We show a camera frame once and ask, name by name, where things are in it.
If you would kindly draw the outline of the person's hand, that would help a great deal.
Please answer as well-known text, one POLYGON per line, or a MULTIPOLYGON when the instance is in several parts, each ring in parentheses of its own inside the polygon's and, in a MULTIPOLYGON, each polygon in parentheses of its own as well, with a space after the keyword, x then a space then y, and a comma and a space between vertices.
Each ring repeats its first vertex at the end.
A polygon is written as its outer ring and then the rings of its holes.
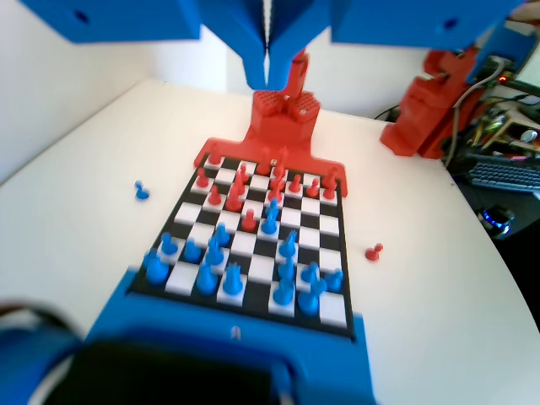
POLYGON ((528 24, 539 25, 540 2, 529 1, 521 4, 510 14, 509 19, 516 22, 525 22, 528 24))

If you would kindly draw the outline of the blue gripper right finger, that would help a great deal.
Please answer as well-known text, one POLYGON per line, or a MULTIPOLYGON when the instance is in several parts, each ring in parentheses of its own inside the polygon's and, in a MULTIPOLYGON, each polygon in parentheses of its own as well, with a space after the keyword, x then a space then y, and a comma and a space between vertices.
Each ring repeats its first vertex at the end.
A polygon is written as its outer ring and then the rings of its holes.
POLYGON ((267 86, 283 89, 294 57, 322 31, 334 43, 457 50, 504 21, 518 1, 274 1, 267 86))

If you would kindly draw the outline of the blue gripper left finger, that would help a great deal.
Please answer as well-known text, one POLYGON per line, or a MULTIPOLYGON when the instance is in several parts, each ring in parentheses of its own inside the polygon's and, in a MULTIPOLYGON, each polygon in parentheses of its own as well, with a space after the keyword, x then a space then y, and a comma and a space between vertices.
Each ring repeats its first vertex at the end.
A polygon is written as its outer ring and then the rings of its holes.
POLYGON ((206 26, 242 59, 250 88, 267 87, 261 1, 27 0, 23 5, 76 44, 197 40, 206 26))

